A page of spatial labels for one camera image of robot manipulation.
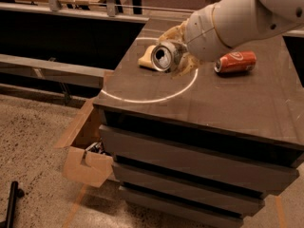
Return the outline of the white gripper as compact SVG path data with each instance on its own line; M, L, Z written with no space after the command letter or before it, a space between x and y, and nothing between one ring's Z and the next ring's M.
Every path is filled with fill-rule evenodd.
M219 37L214 22L215 9L216 5L212 4L197 10L187 21L170 28L159 37L159 43L164 41L185 43L189 52L181 57L178 67L172 72L172 78L197 69L200 65L198 59L213 62L232 50Z

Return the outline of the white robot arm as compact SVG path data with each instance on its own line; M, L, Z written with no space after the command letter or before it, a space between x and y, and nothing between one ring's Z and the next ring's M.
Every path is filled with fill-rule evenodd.
M186 57L214 62L232 49L304 24L304 0L221 0L168 30L152 52L160 71L182 74Z

